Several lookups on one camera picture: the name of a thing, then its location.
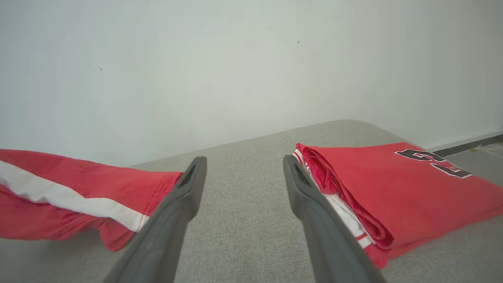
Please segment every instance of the baseboard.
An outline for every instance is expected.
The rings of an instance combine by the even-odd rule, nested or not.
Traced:
[[[470,143],[476,143],[476,142],[482,142],[485,139],[490,139],[496,136],[500,136],[503,134],[503,130],[498,130],[498,131],[488,131],[488,132],[483,132],[483,133],[477,133],[469,137],[464,137],[464,138],[459,138],[455,140],[451,140],[439,145],[434,145],[431,147],[428,147],[428,151],[430,152],[437,152],[437,151],[442,151],[445,149],[450,149]]]

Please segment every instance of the gray fabric surface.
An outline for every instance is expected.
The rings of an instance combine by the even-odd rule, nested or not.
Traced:
[[[301,223],[292,214],[282,159],[298,142],[362,147],[402,142],[376,126],[339,120],[165,158],[134,168],[184,170],[208,158],[197,216],[188,226],[176,282],[314,282]],[[503,218],[456,231],[390,261],[390,282],[493,282],[503,277]],[[100,282],[123,251],[95,231],[65,242],[0,240],[2,282]]]

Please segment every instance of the floor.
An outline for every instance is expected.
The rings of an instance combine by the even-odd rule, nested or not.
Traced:
[[[503,187],[503,146],[493,144],[446,156],[452,162],[474,175]]]

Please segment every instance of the white fabric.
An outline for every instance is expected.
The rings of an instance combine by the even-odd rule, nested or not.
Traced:
[[[85,198],[67,186],[40,178],[4,161],[0,161],[0,184],[31,202],[50,203],[59,208],[101,218],[110,217],[133,232],[138,232],[148,220],[148,216],[113,199]]]

